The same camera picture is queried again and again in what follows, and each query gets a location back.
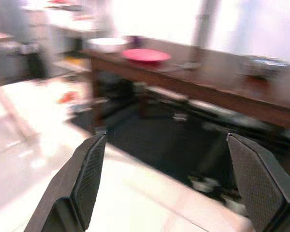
dark wood table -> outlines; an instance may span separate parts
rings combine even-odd
[[[134,82],[163,87],[290,129],[290,67],[271,81],[264,81],[240,74],[237,55],[154,39],[146,39],[145,47],[167,52],[172,58],[162,64],[142,64],[128,61],[120,54],[85,50],[91,59],[94,97],[99,97],[98,72],[110,71]],[[191,57],[202,64],[200,68],[165,72]],[[101,125],[98,104],[95,112],[96,125]]]

black mat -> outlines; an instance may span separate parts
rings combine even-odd
[[[146,119],[138,117],[137,109],[138,106],[133,105],[105,120],[107,142],[190,185],[188,175],[191,171],[199,171],[200,164],[208,159],[214,145],[225,135],[203,129],[203,121],[198,118],[189,117],[186,122],[177,122],[173,119],[174,111],[160,105],[150,106]],[[85,112],[72,119],[72,123],[86,130],[90,118],[90,112]],[[218,152],[225,153],[224,147]],[[218,156],[214,162],[220,165],[206,170],[206,176],[227,182],[229,169],[225,167],[229,166],[230,159],[225,157],[224,154]]]

red plate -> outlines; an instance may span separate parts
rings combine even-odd
[[[124,58],[141,62],[158,62],[171,58],[167,53],[151,49],[129,49],[121,53]]]

white bowl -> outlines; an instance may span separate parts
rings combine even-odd
[[[90,48],[104,53],[116,53],[125,48],[128,43],[121,38],[97,38],[88,40]]]

white tile floor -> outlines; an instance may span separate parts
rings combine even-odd
[[[21,137],[14,133],[10,138],[0,107],[0,141],[5,143],[0,144],[0,231],[24,230],[50,179],[89,136],[63,122],[66,111],[54,103],[52,94],[58,94],[56,85],[25,82],[4,87],[33,134],[31,143],[13,145]],[[252,226],[220,203],[107,145],[88,231],[251,232]]]

